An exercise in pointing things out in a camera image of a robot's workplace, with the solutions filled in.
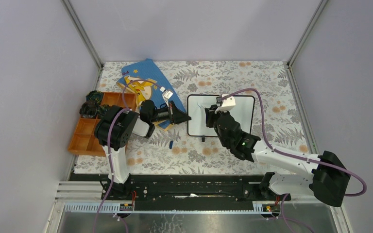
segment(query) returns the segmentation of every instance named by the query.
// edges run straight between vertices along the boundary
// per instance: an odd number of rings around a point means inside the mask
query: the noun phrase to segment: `wooden tray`
[[[125,100],[130,108],[136,108],[135,94],[125,93]],[[117,105],[124,107],[122,93],[104,92],[101,105]],[[79,118],[69,143],[68,151],[72,154],[105,156],[102,146],[94,136],[95,127],[100,119]]]

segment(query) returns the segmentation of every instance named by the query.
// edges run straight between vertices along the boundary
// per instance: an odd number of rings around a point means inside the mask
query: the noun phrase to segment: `gray floor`
[[[300,220],[315,233],[336,233],[328,206],[324,204],[285,205],[286,217]],[[91,233],[94,213],[66,212],[60,233]],[[266,221],[260,215],[244,214],[131,214],[125,218],[131,233],[290,233],[283,220]],[[290,223],[295,232],[309,233],[302,226]],[[111,214],[100,214],[97,233],[124,233],[122,222]]]

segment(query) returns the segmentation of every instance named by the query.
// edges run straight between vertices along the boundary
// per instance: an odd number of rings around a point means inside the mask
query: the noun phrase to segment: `patterned table surface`
[[[116,82],[121,69],[132,62],[107,62],[98,90],[121,92]],[[267,137],[270,142],[292,150],[307,152],[304,131],[288,83],[283,62],[155,62],[172,84],[184,106],[189,94],[226,94],[243,88],[256,88],[263,98]],[[262,137],[259,101],[255,98],[251,134]],[[133,174],[265,174],[281,168],[241,161],[223,148],[217,138],[187,135],[187,124],[168,131],[156,129],[150,139],[132,135],[126,152]],[[80,155],[74,172],[108,172],[105,157]]]

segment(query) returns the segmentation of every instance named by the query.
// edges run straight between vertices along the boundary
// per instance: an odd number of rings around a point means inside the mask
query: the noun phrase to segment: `yellow cartoon print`
[[[125,76],[124,77],[125,82],[129,83],[130,81],[137,80],[139,79],[138,77],[132,77],[132,76]],[[152,79],[147,79],[148,81],[156,83],[155,80]],[[141,103],[144,100],[150,100],[152,97],[152,90],[153,90],[153,84],[149,82],[144,82],[144,81],[138,81],[131,83],[128,86],[133,92],[136,93],[136,104],[139,107]]]

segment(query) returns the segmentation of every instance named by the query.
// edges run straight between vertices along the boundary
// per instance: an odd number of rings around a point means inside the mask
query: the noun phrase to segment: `blue cloth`
[[[145,61],[125,66],[124,68],[122,68],[121,71],[122,78],[117,81],[118,85],[125,86],[130,81],[136,79],[150,80],[160,86],[165,87],[167,90],[171,90],[173,92],[173,95],[170,100],[174,101],[177,108],[186,112],[181,100],[173,90],[172,85],[169,83],[165,75],[161,72],[159,67],[155,65],[152,59],[146,59]],[[160,108],[162,104],[165,104],[164,98],[162,98],[162,92],[151,83],[134,82],[128,88],[137,93],[136,105],[138,107],[144,100],[152,100],[157,108]],[[162,129],[166,129],[169,126],[169,120],[159,124],[159,127],[161,127]]]

